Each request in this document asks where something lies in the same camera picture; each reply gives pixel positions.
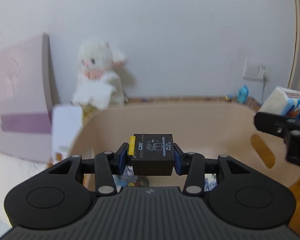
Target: purple stripe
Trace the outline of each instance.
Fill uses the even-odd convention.
[[[2,114],[1,129],[4,132],[51,133],[49,113]]]

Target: yellow label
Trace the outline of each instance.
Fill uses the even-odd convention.
[[[129,145],[129,152],[128,152],[128,154],[129,155],[134,155],[134,144],[135,144],[135,142],[136,142],[136,137],[135,136],[131,136],[130,137],[130,145]]]

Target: wall outlet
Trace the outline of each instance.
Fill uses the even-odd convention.
[[[263,81],[264,75],[270,79],[271,67],[257,62],[247,61],[244,71],[244,79],[252,79],[255,81]]]

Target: stuffed animal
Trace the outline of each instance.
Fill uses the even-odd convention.
[[[80,47],[78,58],[78,81],[72,102],[99,110],[110,104],[124,104],[120,77],[114,71],[125,64],[124,54],[111,50],[108,42],[90,41]]]

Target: tissue pack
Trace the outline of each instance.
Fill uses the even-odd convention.
[[[300,115],[300,91],[278,86],[259,111],[296,118]]]

